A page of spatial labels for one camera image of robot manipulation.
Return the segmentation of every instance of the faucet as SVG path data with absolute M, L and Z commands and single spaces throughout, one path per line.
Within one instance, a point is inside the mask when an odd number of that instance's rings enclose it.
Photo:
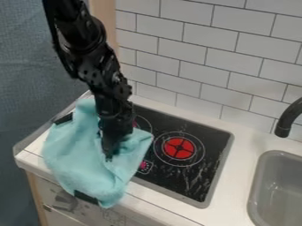
M 291 125 L 300 114 L 302 114 L 302 97 L 292 103 L 281 115 L 275 128 L 275 135 L 280 138 L 287 138 L 291 131 Z

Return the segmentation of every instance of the sink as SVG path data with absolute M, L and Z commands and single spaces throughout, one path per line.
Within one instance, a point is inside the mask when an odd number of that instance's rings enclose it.
M 263 154 L 247 210 L 256 226 L 301 226 L 302 157 L 282 151 Z

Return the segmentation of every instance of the black stovetop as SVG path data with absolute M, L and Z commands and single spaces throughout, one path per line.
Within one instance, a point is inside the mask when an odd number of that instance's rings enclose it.
M 231 135 L 151 109 L 135 110 L 134 126 L 155 136 L 135 176 L 173 198 L 204 203 Z

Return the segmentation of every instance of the red burner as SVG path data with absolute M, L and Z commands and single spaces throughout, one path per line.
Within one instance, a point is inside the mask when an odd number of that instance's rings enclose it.
M 194 145 L 189 139 L 173 138 L 164 144 L 165 153 L 177 159 L 188 159 L 194 155 Z

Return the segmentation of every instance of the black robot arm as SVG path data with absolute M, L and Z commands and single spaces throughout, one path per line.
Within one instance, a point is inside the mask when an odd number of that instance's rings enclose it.
M 100 117 L 102 149 L 111 159 L 123 137 L 132 133 L 132 87 L 108 45 L 102 22 L 81 0 L 42 0 L 53 46 L 73 79 L 88 84 Z

